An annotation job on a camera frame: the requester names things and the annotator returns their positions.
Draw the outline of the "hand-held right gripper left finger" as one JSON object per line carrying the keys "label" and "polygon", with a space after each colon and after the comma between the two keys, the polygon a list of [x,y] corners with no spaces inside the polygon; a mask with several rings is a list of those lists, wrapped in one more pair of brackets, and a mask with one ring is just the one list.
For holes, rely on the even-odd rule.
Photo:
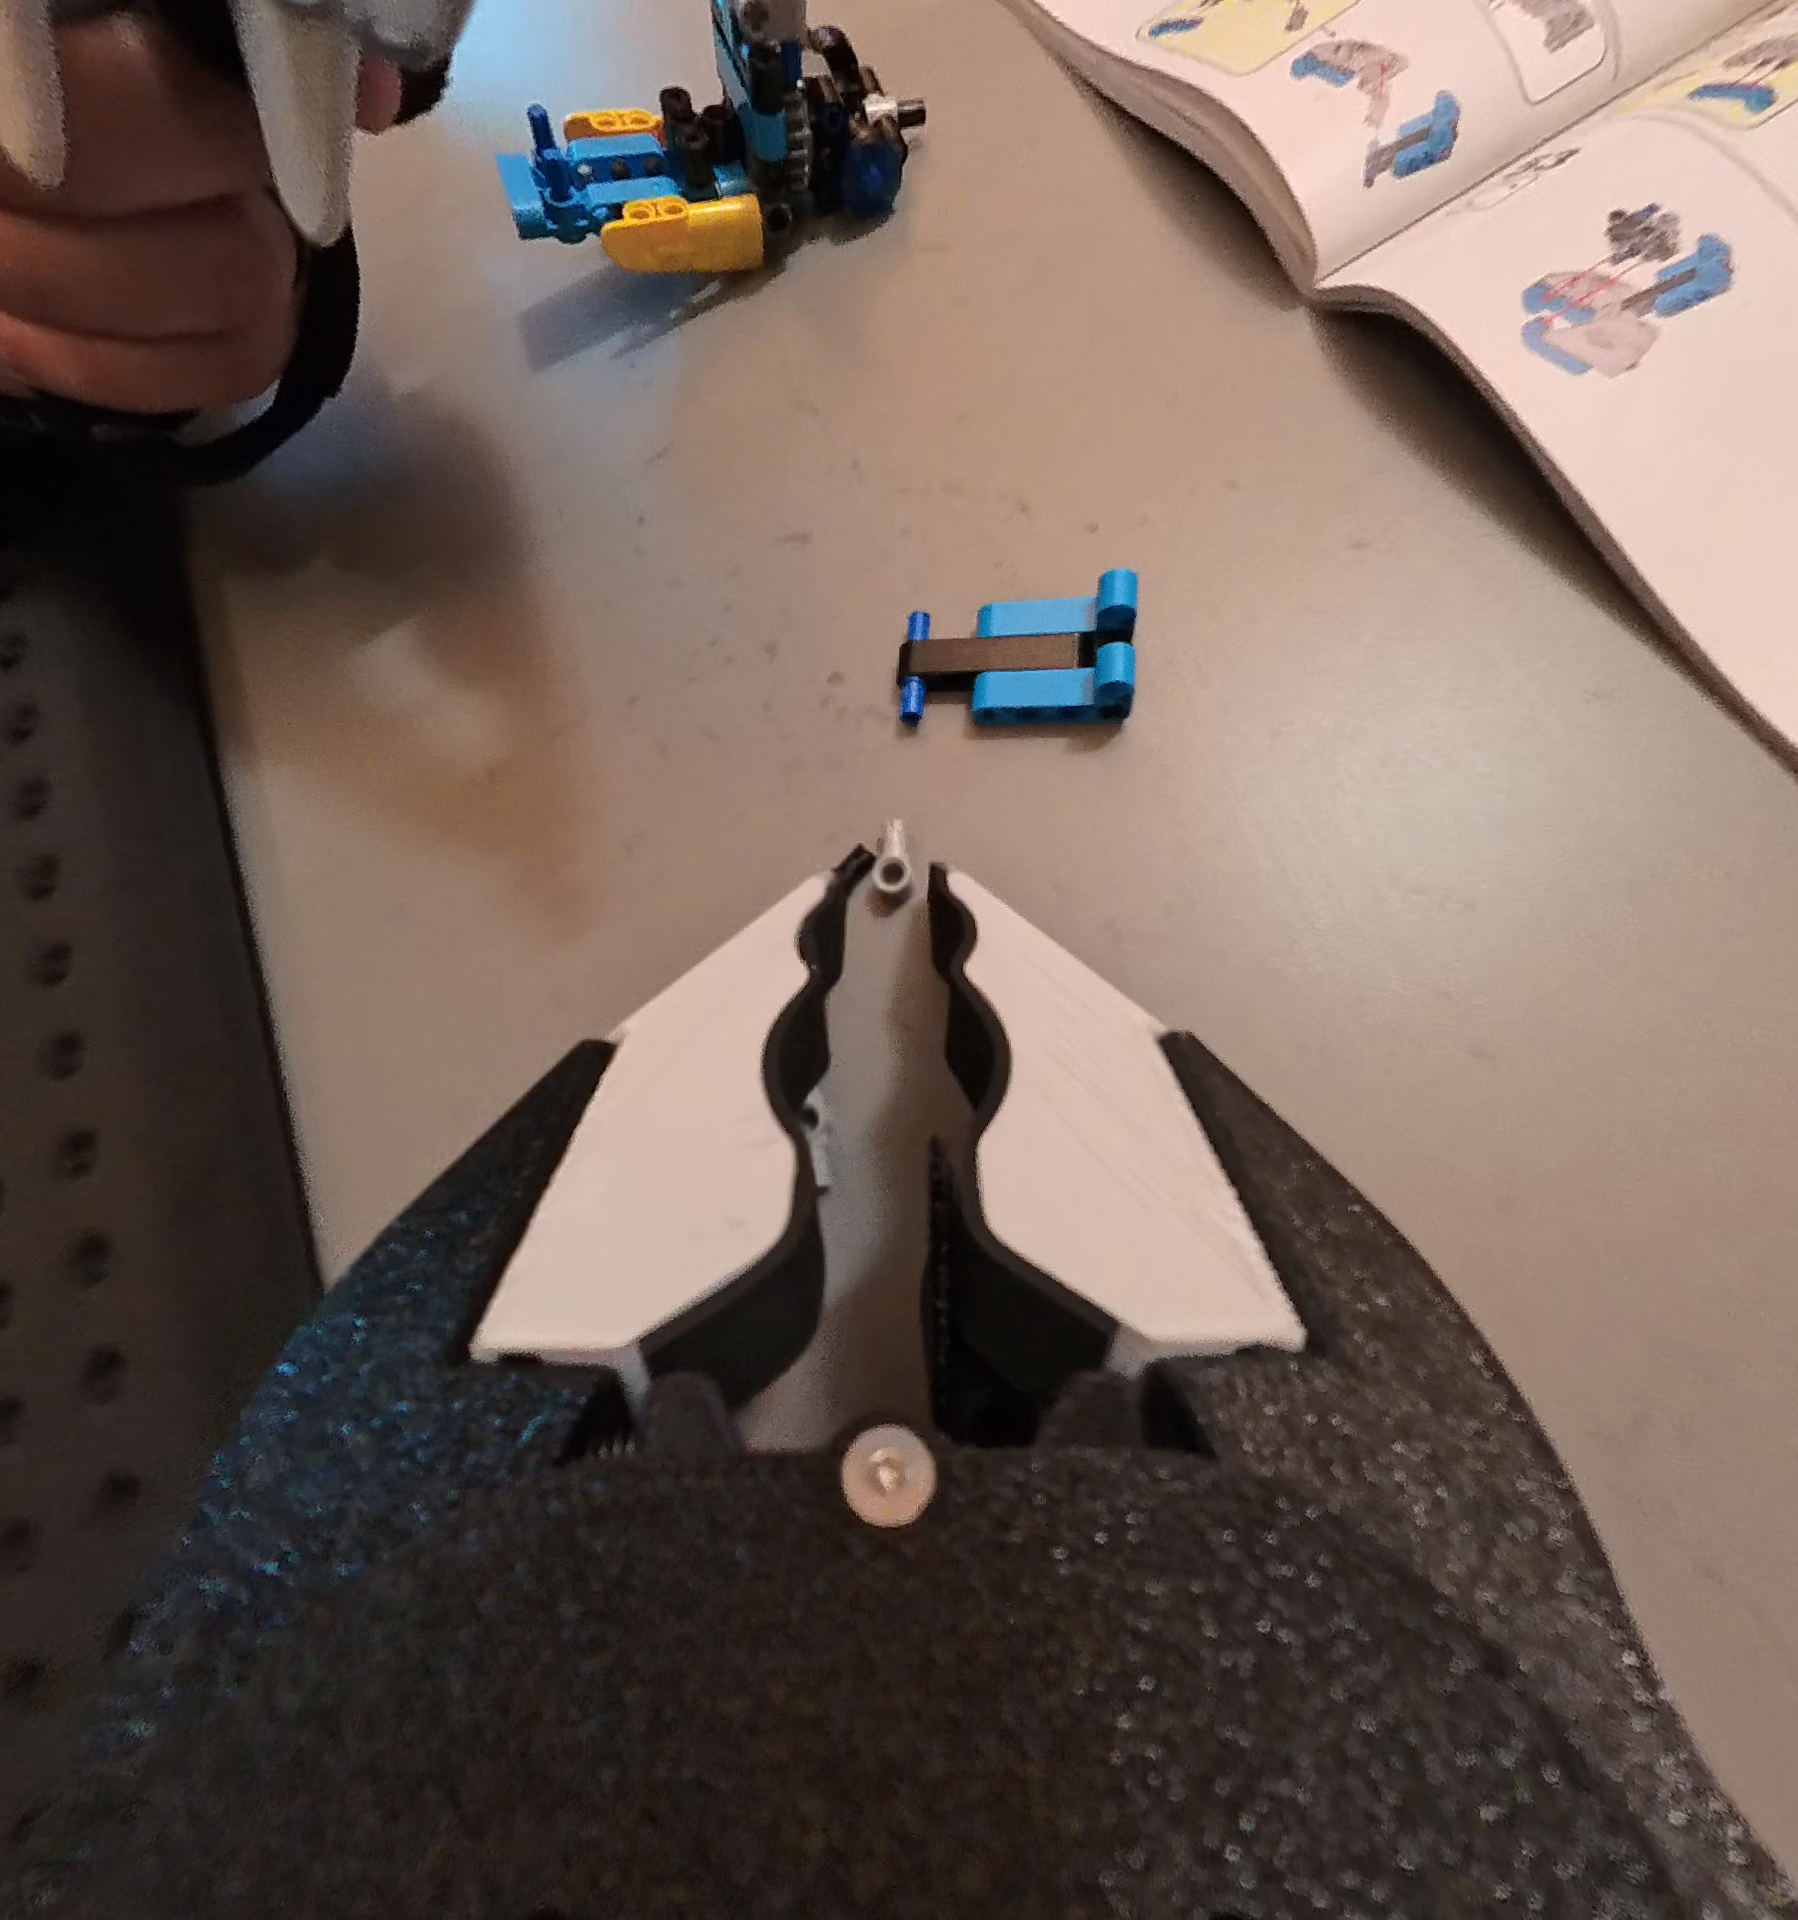
{"label": "hand-held right gripper left finger", "polygon": [[590,1048],[599,1081],[470,1332],[482,1363],[670,1373],[746,1403],[816,1333],[825,1252],[800,1124],[828,1062],[858,868],[797,883]]}

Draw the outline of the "instruction booklet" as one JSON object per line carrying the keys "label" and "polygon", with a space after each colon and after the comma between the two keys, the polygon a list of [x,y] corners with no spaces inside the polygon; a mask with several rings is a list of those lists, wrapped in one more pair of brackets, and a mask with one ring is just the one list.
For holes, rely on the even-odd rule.
{"label": "instruction booklet", "polygon": [[1798,768],[1798,2],[1021,4],[1412,323]]}

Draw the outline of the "blue beam assembly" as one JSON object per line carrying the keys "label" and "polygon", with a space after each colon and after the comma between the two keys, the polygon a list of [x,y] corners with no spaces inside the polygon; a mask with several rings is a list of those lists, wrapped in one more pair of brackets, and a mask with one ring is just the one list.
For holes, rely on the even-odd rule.
{"label": "blue beam assembly", "polygon": [[1141,578],[1104,570],[1092,591],[981,606],[970,634],[939,634],[909,613],[896,653],[896,717],[916,727],[929,701],[969,700],[987,727],[1116,726],[1137,701]]}

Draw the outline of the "person's left hand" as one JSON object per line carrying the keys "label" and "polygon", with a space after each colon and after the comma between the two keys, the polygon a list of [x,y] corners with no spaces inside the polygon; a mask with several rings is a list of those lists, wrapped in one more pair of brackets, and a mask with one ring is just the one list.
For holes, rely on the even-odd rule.
{"label": "person's left hand", "polygon": [[229,4],[68,4],[66,165],[0,145],[0,400],[234,409],[284,373],[307,242],[283,206]]}

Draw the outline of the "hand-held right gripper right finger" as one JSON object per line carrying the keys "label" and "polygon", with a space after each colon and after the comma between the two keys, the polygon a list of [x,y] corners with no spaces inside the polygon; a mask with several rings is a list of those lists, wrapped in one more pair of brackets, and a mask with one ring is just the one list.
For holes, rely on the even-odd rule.
{"label": "hand-held right gripper right finger", "polygon": [[1194,1076],[1215,1063],[967,872],[934,866],[945,1060],[932,1147],[934,1419],[1042,1424],[1081,1380],[1298,1353],[1309,1330]]}

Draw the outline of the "partly built toy model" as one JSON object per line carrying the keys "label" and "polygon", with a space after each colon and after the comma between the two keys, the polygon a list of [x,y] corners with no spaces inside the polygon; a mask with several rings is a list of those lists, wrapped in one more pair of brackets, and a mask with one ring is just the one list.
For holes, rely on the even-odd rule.
{"label": "partly built toy model", "polygon": [[929,106],[889,89],[805,2],[712,2],[721,93],[654,107],[527,110],[497,155],[517,237],[599,250],[632,275],[774,266],[814,224],[864,228],[899,204]]}

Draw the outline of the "black perforated pad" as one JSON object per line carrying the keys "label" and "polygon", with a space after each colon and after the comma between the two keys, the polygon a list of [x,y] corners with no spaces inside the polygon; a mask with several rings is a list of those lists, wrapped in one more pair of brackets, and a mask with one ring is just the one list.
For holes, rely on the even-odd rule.
{"label": "black perforated pad", "polygon": [[187,608],[0,565],[0,1867],[319,1290]]}

